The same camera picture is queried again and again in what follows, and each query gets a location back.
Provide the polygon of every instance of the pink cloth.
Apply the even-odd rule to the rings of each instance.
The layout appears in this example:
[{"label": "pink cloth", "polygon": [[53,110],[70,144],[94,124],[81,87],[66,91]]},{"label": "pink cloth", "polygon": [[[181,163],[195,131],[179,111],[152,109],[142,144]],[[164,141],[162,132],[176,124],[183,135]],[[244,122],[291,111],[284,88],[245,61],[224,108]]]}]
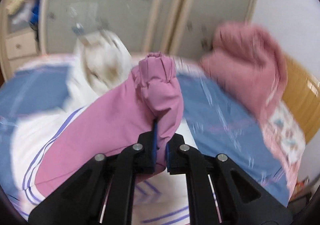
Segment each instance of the pink cloth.
[{"label": "pink cloth", "polygon": [[165,169],[165,146],[180,125],[183,100],[172,59],[148,55],[128,79],[91,104],[45,153],[35,178],[47,197],[98,153],[111,156],[138,141],[157,119],[156,170]]},{"label": "pink cloth", "polygon": [[231,22],[217,28],[213,49],[200,61],[205,73],[266,123],[287,85],[278,43],[262,28]]}]

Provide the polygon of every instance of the blue cloth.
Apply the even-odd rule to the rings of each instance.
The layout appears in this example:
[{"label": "blue cloth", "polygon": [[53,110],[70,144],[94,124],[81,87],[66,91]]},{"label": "blue cloth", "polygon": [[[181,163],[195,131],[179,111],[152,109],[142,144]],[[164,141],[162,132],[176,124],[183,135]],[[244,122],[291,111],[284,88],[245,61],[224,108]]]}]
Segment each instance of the blue cloth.
[{"label": "blue cloth", "polygon": [[32,10],[32,17],[30,19],[30,24],[38,25],[39,22],[39,7],[40,7],[40,0],[36,0],[36,4]]},{"label": "blue cloth", "polygon": [[255,118],[212,80],[178,75],[184,118],[202,154],[227,154],[284,206],[289,201],[280,162],[263,142]]},{"label": "blue cloth", "polygon": [[67,72],[67,66],[20,71],[0,89],[0,185],[18,210],[10,158],[12,133],[19,117],[63,106],[68,98]]}]

